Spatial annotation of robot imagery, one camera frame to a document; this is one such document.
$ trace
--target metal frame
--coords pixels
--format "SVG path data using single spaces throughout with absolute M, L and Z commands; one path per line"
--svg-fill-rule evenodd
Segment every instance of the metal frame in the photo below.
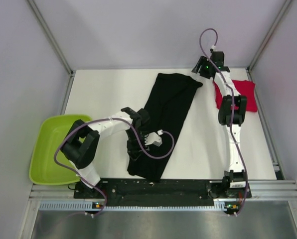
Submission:
M 67 73 L 69 75 L 72 75 L 73 70 L 70 67 L 67 59 L 64 56 L 64 54 L 62 53 L 57 41 L 55 40 L 50 28 L 48 27 L 47 23 L 45 22 L 45 20 L 44 20 L 44 18 L 42 16 L 41 12 L 39 11 L 39 8 L 37 7 L 35 1 L 34 0 L 25 0 L 25 1 L 28 3 L 33 15 L 36 17 L 39 25 L 42 28 L 42 31 L 43 31 L 44 35 L 48 39 L 48 41 L 50 43 L 50 46 L 52 47 L 55 54 L 59 58 L 59 60 L 62 63 L 63 67 L 65 68 L 65 70 L 67 71 Z
M 269 28 L 269 30 L 268 30 L 268 32 L 267 32 L 267 34 L 266 34 L 266 36 L 265 36 L 262 44 L 260 45 L 259 49 L 257 50 L 254 58 L 252 59 L 250 65 L 248 67 L 248 70 L 250 72 L 256 66 L 259 58 L 261 57 L 261 55 L 263 54 L 264 50 L 266 49 L 267 44 L 269 43 L 270 39 L 272 38 L 272 36 L 276 32 L 276 29 L 278 28 L 278 26 L 280 25 L 280 23 L 282 22 L 282 20 L 286 16 L 287 12 L 291 8 L 292 3 L 293 3 L 293 0 L 285 0 L 284 1 L 284 4 L 283 4 L 282 8 L 279 10 L 279 12 L 277 14 L 277 17 L 275 18 L 273 24 Z
M 93 208 L 93 202 L 88 201 L 42 201 L 40 211 L 99 211 Z M 227 211 L 225 202 L 216 201 L 213 206 L 197 207 L 105 207 L 105 212 L 204 212 L 204 211 Z
M 39 25 L 41 26 L 46 38 L 48 39 L 50 46 L 56 53 L 57 57 L 61 61 L 62 65 L 64 66 L 65 70 L 70 76 L 68 81 L 67 91 L 63 100 L 63 106 L 61 108 L 60 113 L 63 114 L 66 109 L 66 105 L 69 99 L 70 91 L 72 88 L 73 80 L 74 80 L 74 72 L 70 67 L 68 61 L 66 60 L 64 54 L 62 53 L 58 43 L 56 42 L 51 30 L 49 29 L 47 23 L 45 22 L 41 12 L 39 11 L 36 3 L 34 0 L 26 0 L 32 13 L 36 17 Z M 250 66 L 248 67 L 248 76 L 250 80 L 254 80 L 251 74 L 251 71 L 256 66 L 259 58 L 263 54 L 267 44 L 269 43 L 270 39 L 276 32 L 281 21 L 284 19 L 286 13 L 291 7 L 293 0 L 285 0 L 282 8 L 280 9 L 276 19 L 274 20 L 272 26 L 270 27 L 269 31 L 267 32 L 261 46 L 259 47 L 258 51 L 256 52 L 253 60 L 251 61 Z M 270 128 L 268 122 L 265 117 L 263 105 L 259 100 L 259 95 L 255 91 L 256 101 L 258 103 L 258 111 L 260 120 L 262 123 L 262 127 L 264 130 L 265 138 L 268 144 L 268 148 L 270 151 L 270 155 L 272 158 L 272 164 L 275 168 L 275 171 L 279 171 L 280 168 L 282 169 L 282 165 L 278 160 L 278 152 L 274 146 L 274 141 L 270 133 Z M 290 211 L 292 213 L 296 228 L 297 228 L 297 185 L 295 181 L 291 180 L 265 180 L 265 181 L 250 181 L 250 187 L 252 189 L 253 197 L 247 199 L 247 201 L 288 201 L 290 206 Z M 26 239 L 31 238 L 34 223 L 36 221 L 37 212 L 40 208 L 41 203 L 44 205 L 46 203 L 50 203 L 51 201 L 61 202 L 65 205 L 73 205 L 73 204 L 89 204 L 87 200 L 78 200 L 73 198 L 73 191 L 69 190 L 66 186 L 39 186 L 33 185 L 26 212 L 25 217 L 23 219 L 21 231 L 19 238 Z M 217 205 L 220 205 L 223 201 L 231 201 L 231 200 L 214 200 Z

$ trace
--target red cloth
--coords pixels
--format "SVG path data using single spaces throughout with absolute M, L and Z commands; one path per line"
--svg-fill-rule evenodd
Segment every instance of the red cloth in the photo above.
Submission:
M 247 97 L 247 106 L 246 106 L 246 111 L 251 111 L 251 112 L 257 112 L 257 104 L 255 100 L 255 83 L 251 81 L 236 81 L 233 80 L 233 83 L 238 90 L 238 92 Z M 216 106 L 219 109 L 220 106 L 222 105 L 223 101 L 223 96 L 220 93 L 218 85 L 214 82 L 215 85 L 215 94 L 216 94 Z

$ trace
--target black mounting plate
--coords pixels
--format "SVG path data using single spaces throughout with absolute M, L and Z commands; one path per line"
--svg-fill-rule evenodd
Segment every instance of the black mounting plate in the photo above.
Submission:
M 107 196 L 107 206 L 139 207 L 189 207 L 213 206 L 211 190 L 216 183 L 210 180 L 161 179 L 150 182 L 146 179 L 102 178 L 97 184 Z M 232 189 L 231 198 L 238 198 L 244 189 Z M 75 185 L 75 199 L 100 199 L 102 195 L 81 182 Z M 226 192 L 216 198 L 228 198 Z

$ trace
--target wire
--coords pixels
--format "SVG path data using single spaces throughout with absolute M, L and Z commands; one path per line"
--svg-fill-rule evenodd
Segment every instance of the wire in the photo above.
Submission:
M 241 205 L 243 202 L 243 194 L 241 192 L 239 192 L 238 197 L 239 197 L 239 199 L 238 199 L 239 205 Z
M 74 188 L 70 188 L 70 185 L 72 185 L 72 184 L 75 185 L 75 183 L 70 183 L 70 184 L 68 184 L 68 189 L 70 189 L 70 190 L 74 190 Z
M 55 151 L 55 153 L 54 153 L 54 156 L 53 156 L 53 160 L 54 160 L 54 162 L 55 162 L 57 165 L 59 165 L 59 166 L 61 166 L 61 167 L 64 167 L 64 168 L 66 168 L 66 169 L 69 169 L 69 170 L 71 170 L 72 172 L 74 172 L 76 175 L 78 175 L 78 176 L 80 177 L 80 179 L 81 179 L 82 182 L 84 182 L 86 185 L 90 186 L 91 188 L 94 188 L 95 190 L 97 190 L 97 191 L 103 196 L 103 198 L 104 198 L 104 204 L 103 204 L 102 208 L 95 214 L 95 216 L 97 216 L 97 215 L 99 215 L 99 214 L 101 214 L 101 213 L 103 212 L 103 210 L 104 210 L 104 208 L 105 208 L 105 206 L 106 206 L 106 204 L 107 204 L 107 197 L 105 196 L 105 194 L 104 194 L 98 187 L 96 187 L 95 185 L 92 185 L 92 184 L 89 183 L 87 180 L 85 180 L 85 179 L 79 174 L 79 172 L 78 172 L 77 170 L 75 170 L 74 168 L 71 168 L 71 167 L 69 167 L 69 166 L 66 166 L 66 165 L 60 163 L 60 162 L 57 160 L 57 155 L 58 155 L 60 149 L 61 149 L 61 148 L 64 146 L 64 144 L 68 141 L 68 139 L 69 139 L 75 132 L 77 132 L 79 129 L 81 129 L 81 128 L 83 128 L 83 127 L 89 125 L 89 124 L 92 124 L 92 123 L 98 123 L 98 122 L 104 122 L 104 121 L 110 121 L 110 120 L 122 121 L 122 122 L 126 123 L 127 125 L 129 125 L 130 128 L 133 130 L 133 132 L 134 132 L 136 138 L 137 138 L 137 141 L 138 141 L 138 143 L 139 143 L 139 146 L 140 146 L 141 150 L 143 151 L 144 154 L 146 154 L 146 155 L 147 155 L 148 157 L 150 157 L 150 158 L 153 158 L 153 159 L 162 159 L 162 158 L 166 158 L 167 156 L 169 156 L 169 155 L 172 153 L 172 151 L 173 151 L 173 149 L 174 149 L 174 147 L 175 147 L 175 140 L 174 140 L 173 135 L 172 135 L 170 132 L 163 131 L 163 133 L 168 134 L 168 135 L 170 136 L 170 138 L 172 139 L 172 147 L 171 147 L 171 149 L 170 149 L 169 152 L 168 152 L 166 155 L 164 155 L 164 156 L 155 157 L 155 156 L 153 156 L 153 155 L 150 155 L 149 153 L 146 152 L 146 150 L 145 150 L 144 147 L 142 146 L 140 137 L 139 137 L 139 135 L 138 135 L 136 129 L 133 127 L 133 125 L 132 125 L 131 123 L 129 123 L 127 120 L 125 120 L 125 119 L 121 119 L 121 118 L 111 118 L 111 119 L 106 118 L 106 119 L 96 119 L 96 120 L 92 120 L 92 121 L 86 122 L 86 123 L 84 123 L 84 124 L 82 124 L 82 125 L 76 127 L 73 131 L 71 131 L 71 132 L 64 138 L 64 140 L 62 141 L 62 143 L 61 143 L 61 144 L 58 146 L 58 148 L 56 149 L 56 151 Z
M 248 175 L 247 175 L 246 164 L 245 164 L 245 161 L 244 161 L 242 152 L 241 152 L 241 150 L 240 150 L 240 148 L 239 148 L 239 146 L 238 146 L 238 143 L 237 143 L 237 141 L 236 141 L 236 138 L 234 137 L 234 134 L 233 134 L 233 128 L 232 128 L 232 126 L 233 126 L 233 119 L 234 119 L 234 113 L 235 113 L 235 97 L 234 97 L 234 90 L 233 90 L 232 87 L 230 87 L 230 86 L 227 84 L 227 81 L 226 81 L 226 79 L 225 79 L 223 73 L 222 73 L 222 72 L 220 71 L 220 69 L 216 66 L 216 64 L 210 59 L 210 57 L 206 54 L 206 52 L 204 51 L 204 49 L 203 49 L 203 47 L 202 47 L 202 43 L 201 43 L 202 36 L 203 36 L 203 34 L 204 34 L 205 32 L 210 31 L 210 30 L 214 31 L 215 34 L 216 34 L 216 41 L 215 41 L 215 44 L 214 44 L 214 45 L 216 46 L 216 44 L 217 44 L 217 39 L 218 39 L 218 33 L 217 33 L 217 31 L 216 31 L 214 28 L 208 28 L 208 29 L 205 29 L 205 30 L 201 33 L 201 35 L 200 35 L 200 37 L 199 37 L 199 46 L 200 46 L 200 49 L 202 50 L 203 54 L 206 56 L 206 58 L 209 60 L 209 62 L 215 67 L 216 71 L 220 74 L 220 76 L 222 77 L 222 79 L 223 79 L 225 85 L 231 90 L 231 93 L 232 93 L 232 114 L 231 114 L 231 118 L 230 118 L 230 126 L 229 126 L 229 128 L 230 128 L 230 133 L 231 133 L 231 135 L 232 135 L 232 138 L 233 138 L 233 140 L 234 140 L 234 143 L 235 143 L 235 145 L 236 145 L 238 154 L 239 154 L 239 156 L 240 156 L 240 159 L 241 159 L 242 164 L 243 164 L 244 169 L 245 169 L 245 177 L 246 177 L 246 180 L 245 180 L 245 181 L 246 181 L 246 185 L 245 185 L 245 193 L 244 193 L 243 202 L 242 202 L 242 204 L 241 204 L 241 207 L 240 207 L 239 211 L 236 213 L 236 216 L 238 216 L 238 215 L 240 214 L 240 212 L 242 211 L 242 209 L 244 208 L 245 201 L 246 201 L 246 198 L 247 198 L 247 191 L 248 191 L 248 187 L 249 187 L 249 185 L 248 185 Z

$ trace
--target metal floor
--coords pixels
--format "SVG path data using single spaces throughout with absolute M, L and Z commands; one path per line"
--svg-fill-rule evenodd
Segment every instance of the metal floor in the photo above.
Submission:
M 247 202 L 239 217 L 222 212 L 106 212 L 91 219 L 40 211 L 31 239 L 297 239 L 287 202 Z

